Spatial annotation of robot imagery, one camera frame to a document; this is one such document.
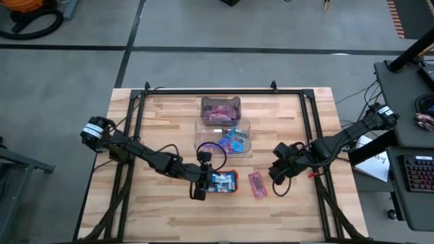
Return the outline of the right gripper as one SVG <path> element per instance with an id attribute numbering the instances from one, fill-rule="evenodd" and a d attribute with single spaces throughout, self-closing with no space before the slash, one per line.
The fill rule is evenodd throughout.
<path id="1" fill-rule="evenodd" d="M 304 165 L 295 162 L 295 160 L 301 154 L 303 148 L 304 144 L 302 142 L 296 142 L 291 145 L 286 145 L 283 142 L 280 142 L 275 147 L 275 149 L 273 150 L 273 154 L 277 158 L 285 157 L 287 159 L 291 159 L 295 167 L 295 170 L 292 174 L 283 174 L 282 172 L 279 172 L 276 167 L 273 166 L 273 162 L 272 166 L 269 168 L 269 175 L 275 184 L 281 185 L 286 178 L 292 178 L 294 176 L 297 176 L 305 170 Z"/>

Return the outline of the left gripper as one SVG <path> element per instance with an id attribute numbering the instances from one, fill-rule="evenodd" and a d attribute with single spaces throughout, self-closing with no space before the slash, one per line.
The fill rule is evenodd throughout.
<path id="1" fill-rule="evenodd" d="M 208 162 L 212 159 L 212 154 L 210 152 L 198 152 L 197 159 L 200 162 L 200 171 L 199 171 L 199 177 L 201 174 L 201 166 L 202 165 L 209 165 Z M 207 176 L 212 175 L 214 170 L 209 170 L 207 173 Z M 190 198 L 192 200 L 205 200 L 206 197 L 206 191 L 205 189 L 200 189 L 197 187 L 197 182 L 191 182 L 190 183 Z M 211 190 L 213 189 L 213 184 L 211 182 L 206 183 L 206 189 Z"/>

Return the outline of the candy bag on desk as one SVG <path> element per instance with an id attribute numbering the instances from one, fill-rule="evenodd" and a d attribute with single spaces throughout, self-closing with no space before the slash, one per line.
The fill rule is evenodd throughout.
<path id="1" fill-rule="evenodd" d="M 420 127 L 428 131 L 434 131 L 434 118 L 432 116 L 422 113 L 416 113 L 415 120 L 416 124 Z"/>

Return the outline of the orange plastic bin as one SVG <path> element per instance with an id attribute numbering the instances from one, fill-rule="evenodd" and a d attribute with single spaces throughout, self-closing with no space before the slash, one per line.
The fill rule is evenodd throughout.
<path id="1" fill-rule="evenodd" d="M 213 174 L 221 174 L 221 173 L 226 173 L 226 172 L 231 172 L 231 173 L 233 173 L 233 174 L 235 174 L 237 176 L 237 189 L 238 189 L 238 187 L 239 187 L 238 178 L 239 177 L 238 177 L 238 173 L 235 170 L 231 170 L 231 171 L 217 171 L 216 173 L 213 173 Z M 205 189 L 205 191 L 206 192 L 210 192 L 210 193 L 234 193 L 234 192 L 211 192 L 210 190 L 207 190 L 207 189 Z"/>

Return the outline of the clear plastic bin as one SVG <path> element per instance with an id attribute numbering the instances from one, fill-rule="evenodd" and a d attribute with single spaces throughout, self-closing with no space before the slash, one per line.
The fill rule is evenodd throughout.
<path id="1" fill-rule="evenodd" d="M 251 157 L 251 149 L 252 149 L 252 140 L 251 140 L 251 125 L 247 119 L 240 119 L 238 124 L 234 126 L 237 131 L 243 132 L 248 135 L 249 140 L 244 143 L 244 152 L 243 153 L 226 153 L 228 158 L 248 158 Z M 226 130 L 231 129 L 232 127 L 223 127 L 223 126 L 206 126 L 203 124 L 201 119 L 198 119 L 195 123 L 195 142 L 194 148 L 198 149 L 200 145 L 204 142 L 210 143 L 215 142 L 218 144 L 218 141 L 222 138 L 226 137 Z M 224 153 L 212 153 L 215 157 L 223 157 Z"/>

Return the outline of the grey translucent plastic bin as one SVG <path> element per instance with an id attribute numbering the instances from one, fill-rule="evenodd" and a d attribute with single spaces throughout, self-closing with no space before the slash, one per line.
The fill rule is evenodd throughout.
<path id="1" fill-rule="evenodd" d="M 234 106 L 238 113 L 239 113 L 239 119 L 236 121 L 206 121 L 203 120 L 203 114 L 207 110 L 211 110 L 215 106 L 219 105 L 227 105 L 227 106 Z M 204 125 L 206 126 L 223 126 L 223 127 L 234 127 L 238 124 L 238 122 L 241 119 L 241 98 L 238 96 L 235 96 L 230 99 L 218 99 L 218 98 L 210 98 L 207 96 L 202 97 L 201 99 L 201 110 L 200 110 L 200 117 Z"/>

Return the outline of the white paper sheet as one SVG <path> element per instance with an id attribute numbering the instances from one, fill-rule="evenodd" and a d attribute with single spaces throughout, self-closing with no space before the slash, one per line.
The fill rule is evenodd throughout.
<path id="1" fill-rule="evenodd" d="M 353 169 L 382 182 L 389 181 L 389 168 L 389 158 L 385 151 L 353 166 Z"/>

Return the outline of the grey desk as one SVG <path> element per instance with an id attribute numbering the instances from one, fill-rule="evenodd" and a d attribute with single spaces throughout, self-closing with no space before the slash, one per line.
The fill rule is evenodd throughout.
<path id="1" fill-rule="evenodd" d="M 390 163 L 392 199 L 397 219 L 406 222 L 411 230 L 434 232 L 434 194 L 409 192 L 399 159 L 401 155 L 434 157 L 434 149 L 390 146 L 386 149 L 386 153 Z"/>
<path id="2" fill-rule="evenodd" d="M 398 145 L 412 148 L 434 148 L 434 131 L 427 131 L 415 122 L 415 101 L 425 94 L 433 94 L 431 88 L 418 74 L 419 65 L 409 64 L 401 72 L 391 72 L 387 64 L 374 64 L 376 79 L 380 84 L 387 106 L 400 118 L 393 131 Z"/>

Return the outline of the backlit black keyboard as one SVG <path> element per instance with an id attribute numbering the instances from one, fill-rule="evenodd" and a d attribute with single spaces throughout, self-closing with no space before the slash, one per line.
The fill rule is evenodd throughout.
<path id="1" fill-rule="evenodd" d="M 408 191 L 434 194 L 434 157 L 401 155 L 399 159 Z"/>

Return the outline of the orange black hazard tape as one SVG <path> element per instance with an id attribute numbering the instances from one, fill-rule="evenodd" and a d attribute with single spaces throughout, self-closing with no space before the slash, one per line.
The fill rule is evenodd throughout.
<path id="1" fill-rule="evenodd" d="M 397 8 L 396 8 L 394 0 L 387 0 L 387 6 L 388 6 L 388 9 L 391 13 L 392 21 L 393 21 L 395 30 L 397 32 L 397 36 L 400 39 L 404 39 L 405 38 L 405 32 L 403 30 L 403 26 L 402 26 L 401 20 L 399 18 L 399 14 L 397 12 Z"/>

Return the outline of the grey metal cart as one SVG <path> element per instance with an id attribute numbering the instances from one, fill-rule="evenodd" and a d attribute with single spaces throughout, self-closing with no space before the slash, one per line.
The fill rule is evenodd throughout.
<path id="1" fill-rule="evenodd" d="M 55 167 L 10 151 L 0 136 L 0 244 L 6 244 L 33 171 L 52 174 Z"/>

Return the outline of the black floor mat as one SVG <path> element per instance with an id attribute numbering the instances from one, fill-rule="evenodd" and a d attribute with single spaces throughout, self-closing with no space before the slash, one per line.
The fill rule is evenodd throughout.
<path id="1" fill-rule="evenodd" d="M 434 0 L 393 0 L 402 39 L 419 39 L 434 28 Z"/>

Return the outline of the orange vacuum cleaner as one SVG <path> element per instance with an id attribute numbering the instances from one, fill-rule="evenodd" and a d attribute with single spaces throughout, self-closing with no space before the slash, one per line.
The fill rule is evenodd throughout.
<path id="1" fill-rule="evenodd" d="M 44 0 L 1 0 L 2 4 L 11 11 L 29 13 L 43 6 Z"/>

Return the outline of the black aluminium table frame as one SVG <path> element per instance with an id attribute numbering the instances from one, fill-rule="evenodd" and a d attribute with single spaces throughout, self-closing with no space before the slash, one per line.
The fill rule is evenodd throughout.
<path id="1" fill-rule="evenodd" d="M 347 232 L 320 199 L 310 170 L 273 186 L 268 169 L 280 143 L 307 143 L 340 131 L 329 87 L 158 89 L 145 101 L 142 119 L 133 120 L 143 144 L 179 151 L 195 162 L 195 122 L 201 98 L 241 98 L 241 114 L 250 121 L 251 157 L 214 157 L 214 167 L 235 170 L 234 193 L 210 193 L 205 200 L 189 198 L 189 183 L 155 173 L 137 160 L 128 201 L 115 212 L 116 243 L 322 242 Z M 267 196 L 257 199 L 249 174 L 259 172 Z"/>

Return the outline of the black diagonal post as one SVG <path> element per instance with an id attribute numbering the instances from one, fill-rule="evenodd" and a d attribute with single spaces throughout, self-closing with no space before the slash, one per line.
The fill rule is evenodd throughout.
<path id="1" fill-rule="evenodd" d="M 422 36 L 417 42 L 410 46 L 400 56 L 392 62 L 386 62 L 387 68 L 394 73 L 398 73 L 407 63 L 411 62 L 419 53 L 423 52 L 434 42 L 434 28 Z"/>

